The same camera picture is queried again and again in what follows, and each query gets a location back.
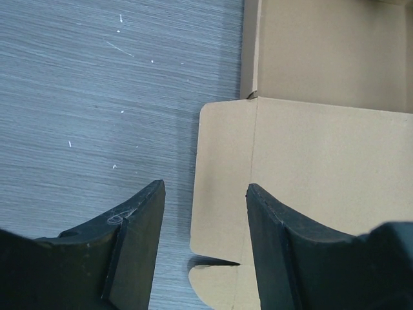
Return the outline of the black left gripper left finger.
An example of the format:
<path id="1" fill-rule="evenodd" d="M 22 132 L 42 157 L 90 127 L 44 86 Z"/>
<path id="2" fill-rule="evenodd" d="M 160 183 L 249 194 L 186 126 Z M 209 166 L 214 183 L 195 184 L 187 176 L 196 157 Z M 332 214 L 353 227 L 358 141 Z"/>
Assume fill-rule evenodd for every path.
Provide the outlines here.
<path id="1" fill-rule="evenodd" d="M 55 238 L 1 231 L 2 309 L 147 309 L 163 180 Z"/>

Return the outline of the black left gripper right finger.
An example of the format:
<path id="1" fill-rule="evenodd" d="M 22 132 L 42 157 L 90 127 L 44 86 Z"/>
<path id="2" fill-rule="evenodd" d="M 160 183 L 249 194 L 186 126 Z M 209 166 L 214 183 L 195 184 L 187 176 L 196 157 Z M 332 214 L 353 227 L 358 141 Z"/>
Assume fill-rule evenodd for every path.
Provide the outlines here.
<path id="1" fill-rule="evenodd" d="M 255 183 L 246 203 L 262 309 L 412 308 L 410 222 L 386 222 L 352 236 Z"/>

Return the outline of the brown cardboard box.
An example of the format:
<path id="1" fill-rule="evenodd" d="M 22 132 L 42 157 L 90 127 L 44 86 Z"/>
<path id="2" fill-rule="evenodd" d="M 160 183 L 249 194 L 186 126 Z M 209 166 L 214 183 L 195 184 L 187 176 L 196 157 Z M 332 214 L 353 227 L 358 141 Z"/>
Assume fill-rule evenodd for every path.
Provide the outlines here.
<path id="1" fill-rule="evenodd" d="M 248 186 L 359 236 L 412 224 L 412 2 L 246 1 L 239 99 L 199 116 L 188 277 L 262 309 Z"/>

